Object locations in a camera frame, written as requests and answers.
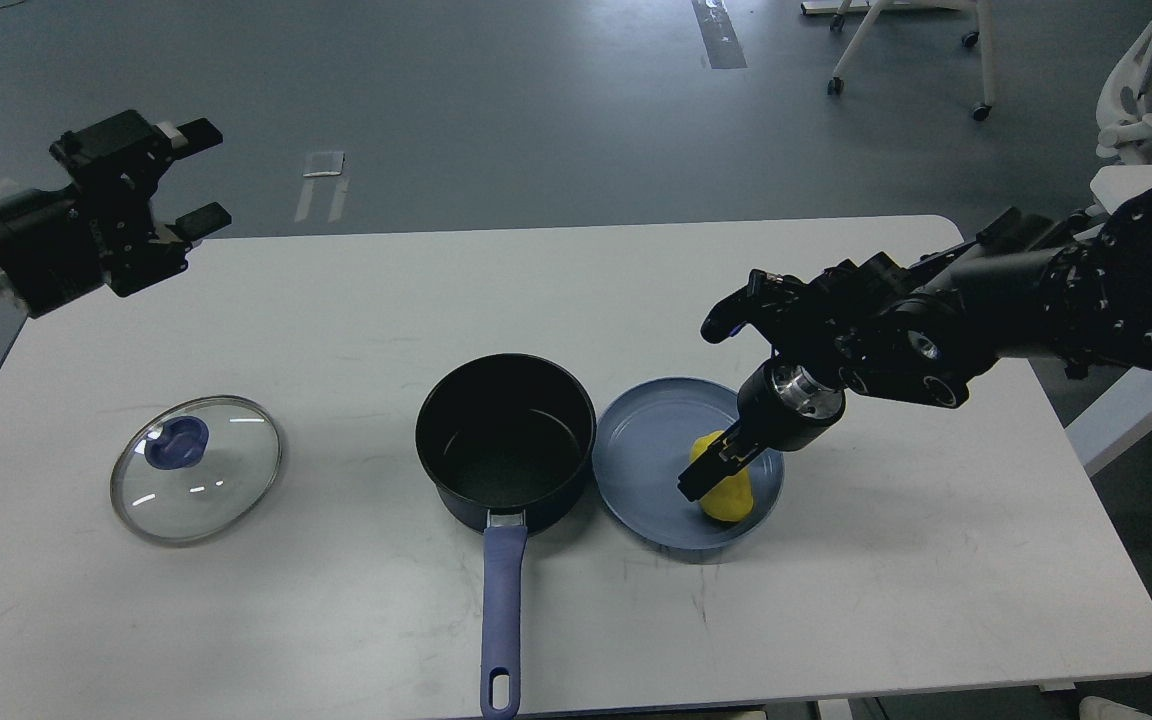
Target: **black robotic arm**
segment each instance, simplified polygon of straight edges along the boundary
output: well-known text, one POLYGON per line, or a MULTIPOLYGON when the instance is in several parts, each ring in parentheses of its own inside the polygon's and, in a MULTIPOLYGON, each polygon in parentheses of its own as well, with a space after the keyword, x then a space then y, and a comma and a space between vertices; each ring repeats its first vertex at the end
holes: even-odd
POLYGON ((759 452, 799 450, 846 409, 844 391, 957 407, 998 357, 1152 370, 1152 190, 1091 238, 1007 210, 972 241, 909 268, 879 253, 810 282, 753 270, 700 328, 751 325, 772 344, 737 393, 740 418, 680 476, 699 500, 759 452))

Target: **saucepan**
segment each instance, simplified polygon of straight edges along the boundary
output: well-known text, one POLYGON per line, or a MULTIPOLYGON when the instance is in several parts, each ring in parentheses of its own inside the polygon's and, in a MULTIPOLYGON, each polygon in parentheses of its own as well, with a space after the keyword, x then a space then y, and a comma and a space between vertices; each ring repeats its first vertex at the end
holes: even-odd
POLYGON ((522 553, 593 478, 594 407, 541 357, 490 355, 452 370, 425 397, 416 454, 444 505, 483 533, 479 705, 509 720, 522 698, 522 553))

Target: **white table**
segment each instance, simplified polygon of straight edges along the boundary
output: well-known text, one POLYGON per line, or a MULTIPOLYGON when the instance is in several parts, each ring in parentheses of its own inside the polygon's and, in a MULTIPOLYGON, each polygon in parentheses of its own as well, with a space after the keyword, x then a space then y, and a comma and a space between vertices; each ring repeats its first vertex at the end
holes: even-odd
MULTIPOLYGON (((444 373, 535 353, 599 409, 660 376, 736 386, 767 346, 698 327, 751 266, 957 241, 932 217, 217 240, 131 300, 28 323, 0 374, 0 717, 473 717, 480 539, 412 447, 444 373), (111 465, 212 393, 280 419, 282 483, 219 541, 150 546, 111 465)), ((1151 601, 1029 365, 972 392, 851 397, 718 564, 586 493, 526 551, 524 712, 1152 673, 1151 601)))
MULTIPOLYGON (((1092 194, 1106 213, 1152 187, 1152 165, 1111 165, 1092 179, 1092 194)), ((1152 430, 1152 370, 1132 367, 1069 424, 1064 432, 1094 475, 1152 430)))

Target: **yellow object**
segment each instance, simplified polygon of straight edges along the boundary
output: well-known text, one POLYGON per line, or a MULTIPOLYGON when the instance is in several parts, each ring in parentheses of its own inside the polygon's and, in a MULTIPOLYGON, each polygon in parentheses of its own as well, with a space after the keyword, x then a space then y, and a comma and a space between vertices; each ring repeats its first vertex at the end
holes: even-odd
MULTIPOLYGON (((691 444, 691 458, 695 462, 708 444, 714 442, 722 430, 714 430, 708 435, 696 438, 691 444)), ((741 468, 738 473, 728 475, 721 483, 718 483, 712 491, 700 498, 700 509, 713 520, 721 520, 723 523, 740 523, 748 518, 750 511, 755 510, 755 487, 749 483, 749 470, 741 468)))

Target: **blue pot handle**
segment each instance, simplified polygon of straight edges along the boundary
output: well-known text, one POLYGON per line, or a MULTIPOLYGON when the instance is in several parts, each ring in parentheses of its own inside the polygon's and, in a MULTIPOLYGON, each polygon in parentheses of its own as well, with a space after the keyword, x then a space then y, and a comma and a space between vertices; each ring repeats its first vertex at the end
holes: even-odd
POLYGON ((488 720, 511 720, 522 700, 521 661, 522 551, 526 525, 522 516, 495 515, 483 532, 483 666, 479 707, 488 720), (500 521, 518 524, 498 524, 500 521), (509 703, 495 707, 492 685, 508 676, 509 703))

